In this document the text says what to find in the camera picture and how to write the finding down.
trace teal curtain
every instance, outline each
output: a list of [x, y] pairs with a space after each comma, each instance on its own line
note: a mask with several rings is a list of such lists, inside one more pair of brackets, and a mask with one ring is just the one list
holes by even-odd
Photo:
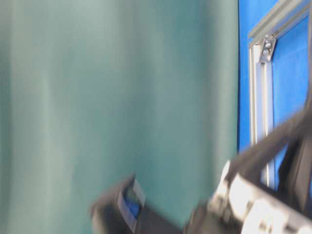
[[179, 226], [236, 154], [237, 1], [3, 0], [0, 233], [90, 234], [137, 174]]

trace bolt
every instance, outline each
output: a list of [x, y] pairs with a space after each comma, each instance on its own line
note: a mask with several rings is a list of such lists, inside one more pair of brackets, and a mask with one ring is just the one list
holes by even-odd
[[263, 54], [263, 55], [268, 55], [268, 54], [269, 54], [269, 50], [268, 50], [268, 49], [263, 50], [263, 51], [262, 51], [262, 54]]
[[271, 46], [272, 46], [272, 44], [270, 42], [266, 42], [265, 45], [264, 45], [264, 48], [270, 49]]

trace white plastic part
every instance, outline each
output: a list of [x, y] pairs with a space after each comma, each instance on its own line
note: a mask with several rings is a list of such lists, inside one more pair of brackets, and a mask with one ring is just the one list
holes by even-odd
[[308, 226], [304, 226], [304, 227], [299, 229], [297, 234], [312, 234], [312, 228], [308, 227]]
[[254, 202], [248, 213], [241, 234], [283, 234], [287, 220], [284, 213], [260, 199]]

